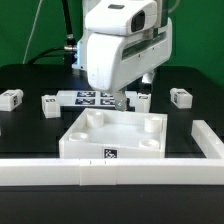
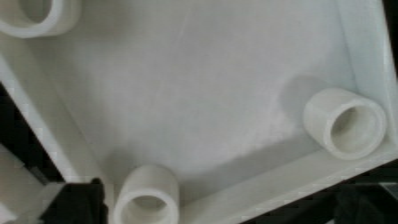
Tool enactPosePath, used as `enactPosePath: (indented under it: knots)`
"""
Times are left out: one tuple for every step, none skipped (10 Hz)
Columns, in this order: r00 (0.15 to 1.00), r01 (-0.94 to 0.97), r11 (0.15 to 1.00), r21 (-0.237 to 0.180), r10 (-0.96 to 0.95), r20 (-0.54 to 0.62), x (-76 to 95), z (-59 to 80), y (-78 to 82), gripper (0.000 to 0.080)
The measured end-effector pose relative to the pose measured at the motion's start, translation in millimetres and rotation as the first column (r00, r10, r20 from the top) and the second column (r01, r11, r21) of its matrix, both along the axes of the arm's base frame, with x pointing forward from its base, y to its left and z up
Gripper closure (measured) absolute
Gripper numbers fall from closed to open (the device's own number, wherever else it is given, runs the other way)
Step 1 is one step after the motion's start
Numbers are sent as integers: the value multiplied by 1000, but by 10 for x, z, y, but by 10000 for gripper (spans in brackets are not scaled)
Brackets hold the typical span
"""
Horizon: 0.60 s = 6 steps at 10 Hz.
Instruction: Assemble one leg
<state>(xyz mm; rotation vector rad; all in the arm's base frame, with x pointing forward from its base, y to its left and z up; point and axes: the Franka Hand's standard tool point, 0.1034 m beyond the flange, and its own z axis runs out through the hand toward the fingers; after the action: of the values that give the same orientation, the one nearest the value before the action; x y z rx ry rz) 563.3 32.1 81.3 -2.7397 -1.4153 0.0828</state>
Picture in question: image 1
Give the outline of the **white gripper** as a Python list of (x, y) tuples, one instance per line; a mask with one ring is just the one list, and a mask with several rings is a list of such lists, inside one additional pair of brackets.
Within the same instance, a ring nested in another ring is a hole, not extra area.
[[(153, 31), (128, 37), (93, 33), (87, 42), (87, 78), (89, 85), (101, 92), (115, 93), (136, 79), (151, 84), (155, 71), (172, 51), (172, 22)], [(126, 110), (126, 95), (115, 94), (115, 108)]]

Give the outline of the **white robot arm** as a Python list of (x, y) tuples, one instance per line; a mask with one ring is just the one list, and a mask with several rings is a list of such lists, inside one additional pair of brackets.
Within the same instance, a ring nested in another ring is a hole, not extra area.
[(92, 89), (115, 98), (127, 109), (125, 88), (139, 79), (153, 79), (169, 60), (172, 21), (168, 0), (83, 0), (83, 36), (73, 67), (87, 73)]

